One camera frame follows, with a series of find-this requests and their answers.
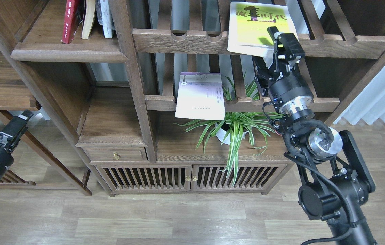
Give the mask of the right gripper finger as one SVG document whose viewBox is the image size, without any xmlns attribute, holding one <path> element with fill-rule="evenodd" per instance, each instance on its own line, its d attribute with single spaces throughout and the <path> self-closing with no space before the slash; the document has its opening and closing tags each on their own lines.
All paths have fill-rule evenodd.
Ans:
<svg viewBox="0 0 385 245">
<path fill-rule="evenodd" d="M 267 32 L 273 40 L 273 62 L 276 67 L 294 67 L 305 57 L 305 51 L 294 33 L 280 32 L 276 26 L 268 27 Z"/>
<path fill-rule="evenodd" d="M 270 74 L 268 73 L 266 63 L 262 57 L 252 56 L 253 63 L 256 67 L 255 82 L 262 97 L 268 96 L 268 82 L 270 81 Z"/>
</svg>

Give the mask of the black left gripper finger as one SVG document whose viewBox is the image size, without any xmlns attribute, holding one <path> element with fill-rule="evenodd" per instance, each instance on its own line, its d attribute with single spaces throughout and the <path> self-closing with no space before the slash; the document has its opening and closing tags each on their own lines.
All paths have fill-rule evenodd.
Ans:
<svg viewBox="0 0 385 245">
<path fill-rule="evenodd" d="M 24 110 L 22 114 L 14 116 L 0 132 L 0 144 L 4 146 L 18 146 L 22 135 L 28 129 L 27 122 L 33 115 L 32 111 Z"/>
</svg>

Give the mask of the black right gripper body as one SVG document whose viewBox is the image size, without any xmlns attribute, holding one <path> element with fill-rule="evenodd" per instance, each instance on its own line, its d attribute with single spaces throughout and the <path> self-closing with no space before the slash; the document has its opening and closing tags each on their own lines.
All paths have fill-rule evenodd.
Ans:
<svg viewBox="0 0 385 245">
<path fill-rule="evenodd" d="M 267 68 L 271 76 L 268 96 L 275 111 L 280 114 L 313 114 L 309 105 L 313 103 L 314 96 L 298 66 L 279 68 L 275 64 Z"/>
</svg>

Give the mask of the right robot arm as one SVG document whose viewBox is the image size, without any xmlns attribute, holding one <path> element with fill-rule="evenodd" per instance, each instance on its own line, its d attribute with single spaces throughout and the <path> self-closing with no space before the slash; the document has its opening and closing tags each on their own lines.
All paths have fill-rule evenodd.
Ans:
<svg viewBox="0 0 385 245">
<path fill-rule="evenodd" d="M 314 119 L 309 108 L 314 95 L 297 66 L 305 52 L 295 34 L 276 26 L 267 31 L 274 46 L 273 63 L 267 68 L 263 58 L 253 58 L 258 90 L 270 97 L 264 105 L 273 105 L 283 115 L 269 121 L 283 137 L 284 156 L 297 164 L 302 183 L 299 205 L 310 220 L 326 221 L 332 233 L 304 244 L 376 245 L 361 208 L 376 186 L 354 137 Z"/>
</svg>

